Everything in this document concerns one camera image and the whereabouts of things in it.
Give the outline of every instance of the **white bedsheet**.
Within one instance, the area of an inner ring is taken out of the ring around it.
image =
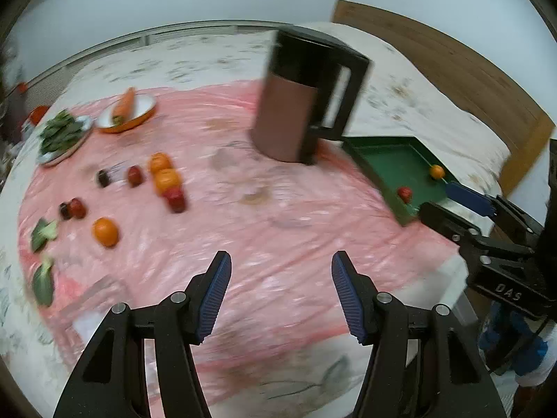
[[[340,38],[374,61],[350,120],[349,135],[416,135],[463,184],[484,193],[499,192],[496,177],[509,151],[487,126],[453,105],[389,44],[348,26],[308,26]],[[47,117],[66,107],[122,93],[129,86],[187,90],[261,78],[272,37],[271,32],[189,36],[101,58],[72,79]],[[27,293],[16,240],[17,211],[37,154],[36,147],[30,146],[36,144],[24,147],[0,195],[0,221],[5,222],[0,228],[0,354],[32,404],[49,417],[69,373]],[[455,203],[449,206],[488,231],[488,219]],[[466,274],[463,260],[453,256],[395,295],[415,307],[453,306]],[[370,348],[361,348],[348,334],[325,340],[289,354],[281,361],[281,369],[257,386],[213,405],[211,411],[215,418],[278,416],[278,410],[283,413],[280,416],[303,416],[347,394],[340,409],[348,413],[369,352]]]

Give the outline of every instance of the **wooden headboard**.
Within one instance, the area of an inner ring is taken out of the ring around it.
[[[545,148],[555,125],[507,74],[445,33],[383,9],[337,0],[334,23],[388,42],[456,106],[480,119],[505,142],[511,156],[499,184],[508,195]]]

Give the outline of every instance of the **cable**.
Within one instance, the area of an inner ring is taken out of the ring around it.
[[[501,362],[501,364],[499,366],[497,366],[496,368],[490,369],[488,371],[488,374],[491,374],[492,372],[495,372],[495,370],[499,369],[501,366],[505,365],[505,363],[507,363],[515,354],[517,354],[519,351],[524,350],[526,347],[528,347],[529,345],[531,345],[534,342],[534,339],[536,339],[536,336],[538,336],[541,331],[545,328],[545,326],[548,324],[548,322],[551,319],[549,318],[549,316],[547,316],[544,321],[541,323],[541,325],[539,326],[539,328],[536,330],[536,333],[533,333],[531,337],[529,337],[527,340],[525,340],[525,342],[523,342],[520,346],[518,347],[513,347],[511,349],[511,351],[507,354],[507,356],[503,359],[503,361]]]

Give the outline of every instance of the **white wall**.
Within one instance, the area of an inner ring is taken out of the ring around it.
[[[155,26],[211,19],[329,20],[335,0],[33,0],[16,36],[26,79],[88,47]],[[428,24],[476,50],[557,118],[557,43],[528,0],[351,0]],[[545,218],[544,153],[511,198]]]

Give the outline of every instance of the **white plate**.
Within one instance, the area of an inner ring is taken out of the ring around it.
[[[101,131],[110,131],[121,129],[127,130],[127,128],[132,129],[133,127],[141,124],[140,119],[144,117],[150,110],[155,106],[155,98],[149,96],[148,94],[136,94],[134,102],[134,115],[122,124],[115,125],[112,123],[112,109],[118,104],[119,101],[113,102],[108,105],[102,113],[95,120],[95,125]]]
[[[42,165],[43,167],[53,167],[54,165],[62,162],[62,160],[66,160],[85,142],[87,136],[89,136],[89,133],[91,133],[91,129],[93,128],[93,120],[90,116],[77,116],[75,120],[83,122],[83,126],[81,127],[81,138],[79,141],[66,151],[55,151],[53,153],[39,155],[37,159],[39,165]]]

